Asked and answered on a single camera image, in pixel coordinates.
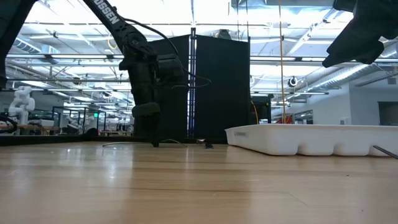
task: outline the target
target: white plastic tray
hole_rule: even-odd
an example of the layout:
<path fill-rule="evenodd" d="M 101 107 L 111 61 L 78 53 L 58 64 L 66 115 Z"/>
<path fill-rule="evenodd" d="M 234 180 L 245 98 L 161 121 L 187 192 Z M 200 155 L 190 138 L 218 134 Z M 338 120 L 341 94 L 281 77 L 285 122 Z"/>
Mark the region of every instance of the white plastic tray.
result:
<path fill-rule="evenodd" d="M 225 131 L 228 144 L 270 155 L 386 156 L 373 145 L 398 154 L 398 127 L 259 124 Z"/>

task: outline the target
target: fluorescent light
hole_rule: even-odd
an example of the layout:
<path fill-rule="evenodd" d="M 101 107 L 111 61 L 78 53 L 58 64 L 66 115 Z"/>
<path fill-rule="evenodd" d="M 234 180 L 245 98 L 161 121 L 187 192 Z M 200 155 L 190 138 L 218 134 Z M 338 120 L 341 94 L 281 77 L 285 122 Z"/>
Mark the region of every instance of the fluorescent light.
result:
<path fill-rule="evenodd" d="M 37 82 L 37 81 L 21 81 L 21 82 L 28 84 L 28 85 L 32 85 L 32 86 L 42 87 L 42 88 L 51 87 L 50 85 L 47 85 L 42 82 Z"/>
<path fill-rule="evenodd" d="M 79 91 L 76 89 L 48 89 L 48 91 Z"/>
<path fill-rule="evenodd" d="M 115 106 L 104 106 L 106 109 L 111 109 L 111 110 L 115 110 L 116 107 Z"/>
<path fill-rule="evenodd" d="M 281 106 L 281 105 L 271 105 L 271 107 L 273 107 L 273 108 L 283 108 L 283 106 Z"/>
<path fill-rule="evenodd" d="M 64 103 L 63 103 L 63 106 L 83 107 L 83 108 L 86 108 L 86 107 L 87 107 L 87 105 L 82 105 L 81 103 L 76 104 L 76 103 L 67 103 L 67 102 L 64 102 Z"/>
<path fill-rule="evenodd" d="M 291 98 L 298 97 L 298 96 L 301 96 L 301 95 L 300 94 L 294 94 L 292 96 L 287 97 L 286 100 L 290 100 Z"/>
<path fill-rule="evenodd" d="M 325 58 L 302 58 L 304 62 L 323 62 Z"/>
<path fill-rule="evenodd" d="M 29 37 L 30 39 L 47 39 L 47 38 L 54 38 L 53 35 L 39 35 L 35 37 Z"/>
<path fill-rule="evenodd" d="M 304 44 L 331 44 L 333 41 L 331 40 L 307 40 Z"/>
<path fill-rule="evenodd" d="M 64 93 L 60 93 L 58 91 L 54 91 L 54 93 L 57 94 L 57 95 L 63 96 L 63 97 L 69 97 L 69 95 L 66 95 Z"/>
<path fill-rule="evenodd" d="M 82 96 L 74 96 L 74 98 L 75 98 L 76 100 L 80 100 L 80 101 L 94 101 L 94 100 L 91 99 L 91 98 L 82 97 Z"/>
<path fill-rule="evenodd" d="M 52 58 L 107 59 L 106 55 L 51 55 Z"/>
<path fill-rule="evenodd" d="M 45 58 L 44 55 L 37 54 L 7 54 L 7 58 Z"/>
<path fill-rule="evenodd" d="M 271 61 L 280 61 L 280 57 L 260 57 L 254 56 L 250 57 L 250 60 L 271 60 Z M 283 57 L 283 61 L 294 61 L 294 57 Z"/>
<path fill-rule="evenodd" d="M 104 91 L 104 90 L 97 90 L 97 89 L 82 89 L 81 91 Z"/>
<path fill-rule="evenodd" d="M 32 89 L 32 91 L 44 91 L 43 89 Z"/>
<path fill-rule="evenodd" d="M 276 94 L 276 95 L 281 95 L 282 92 L 281 91 L 261 91 L 261 90 L 252 90 L 250 92 L 252 95 L 253 94 L 257 94 L 257 95 L 261 95 L 261 94 Z M 289 94 L 296 94 L 296 95 L 329 95 L 328 92 L 314 92 L 314 93 L 307 93 L 307 92 L 284 92 L 284 94 L 289 95 Z"/>
<path fill-rule="evenodd" d="M 70 110 L 64 110 L 64 111 L 62 111 L 62 113 L 69 114 L 69 113 L 79 113 L 79 112 L 77 112 L 77 111 L 70 111 Z"/>

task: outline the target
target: metal pole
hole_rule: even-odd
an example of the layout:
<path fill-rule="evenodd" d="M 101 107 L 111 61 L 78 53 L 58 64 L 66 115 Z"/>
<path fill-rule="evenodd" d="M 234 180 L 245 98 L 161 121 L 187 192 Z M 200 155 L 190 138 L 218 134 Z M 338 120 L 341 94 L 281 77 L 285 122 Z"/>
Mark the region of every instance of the metal pole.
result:
<path fill-rule="evenodd" d="M 84 112 L 84 116 L 83 116 L 83 134 L 85 132 L 85 124 L 86 124 L 86 108 L 85 108 L 85 112 Z"/>
<path fill-rule="evenodd" d="M 196 52 L 195 52 L 195 43 L 196 43 L 196 28 L 191 28 L 191 36 L 190 36 L 190 71 L 191 73 L 195 74 L 195 64 L 196 64 Z M 189 76 L 189 82 L 191 86 L 195 86 L 195 77 Z M 189 113 L 188 113 L 188 137 L 194 137 L 194 129 L 195 129 L 195 122 L 194 122 L 194 110 L 195 110 L 195 89 L 191 88 L 189 90 Z"/>
<path fill-rule="evenodd" d="M 100 111 L 97 111 L 97 131 L 98 131 L 99 124 L 100 124 Z"/>
<path fill-rule="evenodd" d="M 54 112 L 55 112 L 55 107 L 53 106 L 52 107 L 52 115 L 51 115 L 52 120 L 54 120 Z"/>
<path fill-rule="evenodd" d="M 58 127 L 61 126 L 61 117 L 62 117 L 62 113 L 58 114 Z"/>
<path fill-rule="evenodd" d="M 384 152 L 385 154 L 387 154 L 387 155 L 389 155 L 389 156 L 391 156 L 391 157 L 393 157 L 395 159 L 398 159 L 398 155 L 396 155 L 396 154 L 394 154 L 394 153 L 392 153 L 392 152 L 390 152 L 390 151 L 388 151 L 386 149 L 383 149 L 380 146 L 373 146 L 373 148 L 377 149 L 378 151 Z"/>
<path fill-rule="evenodd" d="M 105 113 L 105 117 L 104 117 L 104 131 L 106 130 L 106 112 L 104 112 Z"/>
<path fill-rule="evenodd" d="M 80 111 L 77 113 L 77 124 L 79 125 L 80 123 Z"/>

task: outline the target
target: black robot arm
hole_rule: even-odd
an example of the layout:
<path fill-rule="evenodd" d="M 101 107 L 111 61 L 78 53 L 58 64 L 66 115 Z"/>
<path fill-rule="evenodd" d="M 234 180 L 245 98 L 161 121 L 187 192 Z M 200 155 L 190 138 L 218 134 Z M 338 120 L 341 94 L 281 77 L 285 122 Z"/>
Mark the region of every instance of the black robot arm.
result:
<path fill-rule="evenodd" d="M 18 35 L 36 0 L 0 1 L 0 90 L 6 87 L 5 64 L 7 53 Z M 157 130 L 160 117 L 159 101 L 162 90 L 187 86 L 178 52 L 157 55 L 147 39 L 128 24 L 107 0 L 84 0 L 104 26 L 112 33 L 124 55 L 120 70 L 127 70 L 136 106 L 132 115 L 140 121 L 143 132 L 154 146 L 159 144 Z"/>

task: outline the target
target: wooden tabletop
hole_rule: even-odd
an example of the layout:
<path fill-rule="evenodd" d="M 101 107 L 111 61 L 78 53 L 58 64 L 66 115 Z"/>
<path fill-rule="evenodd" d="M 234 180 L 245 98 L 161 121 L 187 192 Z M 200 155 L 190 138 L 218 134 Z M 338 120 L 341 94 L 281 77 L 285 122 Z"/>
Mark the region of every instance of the wooden tabletop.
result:
<path fill-rule="evenodd" d="M 0 223 L 390 223 L 398 162 L 215 145 L 0 147 Z"/>

